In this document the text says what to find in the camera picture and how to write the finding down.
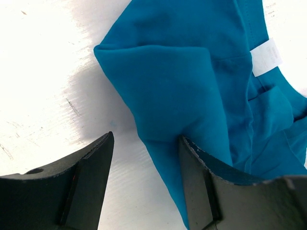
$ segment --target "garment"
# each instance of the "garment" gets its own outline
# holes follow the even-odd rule
[[[278,68],[252,74],[266,40],[261,0],[132,0],[94,48],[186,226],[179,135],[263,178],[307,174],[307,100]]]

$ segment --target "white surface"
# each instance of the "white surface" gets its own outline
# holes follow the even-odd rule
[[[48,164],[111,130],[99,229],[183,230],[132,115],[93,55],[128,2],[0,0],[0,175]],[[281,69],[306,95],[306,0],[274,2],[265,9]]]

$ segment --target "fabric fold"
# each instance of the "fabric fold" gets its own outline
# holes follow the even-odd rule
[[[211,66],[200,47],[105,49],[95,56],[134,115],[140,139],[187,224],[177,138],[232,165],[226,117]]]
[[[291,104],[277,86],[250,100],[249,105],[254,118],[255,142],[267,139],[293,124]]]
[[[213,60],[213,70],[226,114],[234,167],[250,173],[253,116],[247,91],[252,71],[251,55]]]
[[[302,165],[306,162],[307,148],[307,116],[297,120],[294,124],[285,130],[288,144],[292,152],[299,159]]]
[[[307,174],[306,168],[290,148],[284,131],[253,146],[251,173],[265,179]]]

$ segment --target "hole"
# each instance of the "hole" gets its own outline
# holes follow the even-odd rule
[[[29,172],[27,172],[26,174],[36,174],[36,173],[41,173],[42,171],[44,171],[43,169],[37,168],[37,169],[32,169]]]

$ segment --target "white table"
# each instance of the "white table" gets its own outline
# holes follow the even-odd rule
[[[129,1],[0,0],[0,175],[48,164],[113,131],[99,229],[183,230],[129,109],[93,55]],[[307,95],[306,0],[264,4],[281,69]]]

